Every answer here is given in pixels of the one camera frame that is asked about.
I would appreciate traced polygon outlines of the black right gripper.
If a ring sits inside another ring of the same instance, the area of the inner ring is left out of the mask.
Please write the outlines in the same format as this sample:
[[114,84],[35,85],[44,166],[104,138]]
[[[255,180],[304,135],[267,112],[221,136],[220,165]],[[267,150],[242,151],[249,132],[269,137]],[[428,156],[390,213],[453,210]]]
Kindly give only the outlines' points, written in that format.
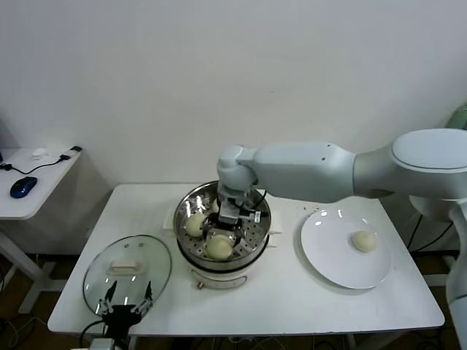
[[217,210],[207,215],[201,222],[201,237],[207,239],[209,232],[215,228],[231,231],[234,237],[233,250],[241,252],[244,241],[242,223],[252,217],[252,209],[237,204],[233,198],[225,198],[222,195],[218,195],[213,203],[217,205]]

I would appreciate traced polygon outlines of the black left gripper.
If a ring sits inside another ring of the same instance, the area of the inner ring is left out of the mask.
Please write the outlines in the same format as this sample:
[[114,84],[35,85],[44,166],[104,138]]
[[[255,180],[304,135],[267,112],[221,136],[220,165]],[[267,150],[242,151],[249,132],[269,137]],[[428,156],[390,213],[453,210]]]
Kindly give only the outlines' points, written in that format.
[[126,338],[132,326],[142,320],[142,314],[147,314],[153,306],[151,281],[148,281],[143,301],[135,305],[120,305],[112,307],[112,299],[117,288],[117,281],[106,291],[105,296],[98,301],[95,314],[102,314],[102,320],[107,326],[106,338]]

